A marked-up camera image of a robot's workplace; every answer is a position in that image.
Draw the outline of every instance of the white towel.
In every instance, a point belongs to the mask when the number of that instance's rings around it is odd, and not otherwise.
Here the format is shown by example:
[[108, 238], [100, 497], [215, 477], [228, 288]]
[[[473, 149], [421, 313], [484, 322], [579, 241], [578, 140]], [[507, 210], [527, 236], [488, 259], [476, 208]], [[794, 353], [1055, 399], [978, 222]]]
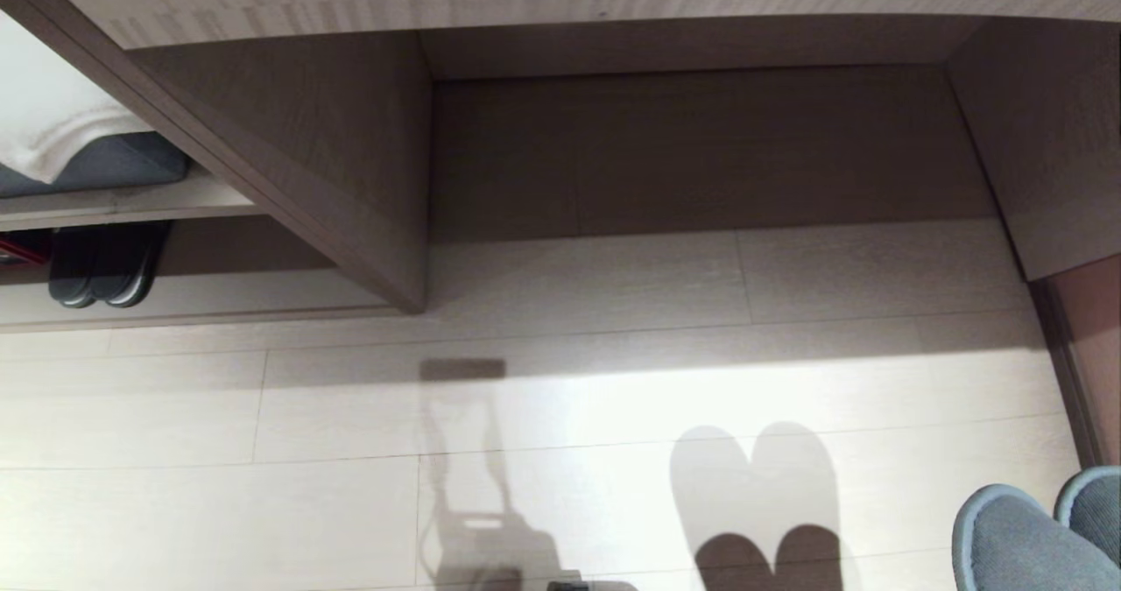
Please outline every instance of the white towel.
[[0, 11], [0, 164], [49, 184], [93, 140], [138, 131], [152, 129]]

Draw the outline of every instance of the shelf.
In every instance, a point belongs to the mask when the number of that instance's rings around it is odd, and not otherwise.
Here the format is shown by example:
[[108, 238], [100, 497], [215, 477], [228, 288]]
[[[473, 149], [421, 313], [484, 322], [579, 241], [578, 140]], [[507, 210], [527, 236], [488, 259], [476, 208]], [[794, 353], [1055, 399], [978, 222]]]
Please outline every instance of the shelf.
[[48, 267], [0, 270], [0, 333], [396, 313], [269, 216], [176, 222], [151, 293], [131, 308], [64, 308], [48, 279]]
[[0, 200], [0, 232], [260, 214], [260, 209], [197, 163], [175, 184]]

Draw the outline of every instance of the gray slipper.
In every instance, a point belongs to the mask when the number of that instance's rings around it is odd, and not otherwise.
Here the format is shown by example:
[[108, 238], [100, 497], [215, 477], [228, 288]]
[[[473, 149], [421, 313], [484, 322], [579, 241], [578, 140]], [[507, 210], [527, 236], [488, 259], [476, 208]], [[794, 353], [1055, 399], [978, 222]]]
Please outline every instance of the gray slipper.
[[1055, 519], [1121, 567], [1121, 467], [1094, 467], [1071, 478], [1055, 502]]
[[953, 562], [960, 591], [1121, 589], [1121, 569], [1105, 554], [1004, 484], [982, 488], [957, 512]]

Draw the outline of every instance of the wooden floor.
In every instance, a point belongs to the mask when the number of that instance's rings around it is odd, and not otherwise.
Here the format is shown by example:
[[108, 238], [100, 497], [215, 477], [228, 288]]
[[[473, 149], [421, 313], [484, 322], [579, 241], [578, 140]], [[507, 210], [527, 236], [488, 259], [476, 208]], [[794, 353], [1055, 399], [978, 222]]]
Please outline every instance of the wooden floor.
[[994, 219], [432, 261], [416, 317], [0, 335], [0, 589], [948, 591], [970, 493], [1078, 468]]

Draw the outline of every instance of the folded towel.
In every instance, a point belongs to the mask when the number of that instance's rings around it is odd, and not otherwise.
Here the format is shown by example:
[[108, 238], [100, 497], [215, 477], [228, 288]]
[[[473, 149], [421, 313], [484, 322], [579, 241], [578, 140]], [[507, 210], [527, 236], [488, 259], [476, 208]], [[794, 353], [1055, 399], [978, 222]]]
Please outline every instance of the folded towel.
[[98, 138], [151, 130], [0, 11], [0, 164], [49, 184]]

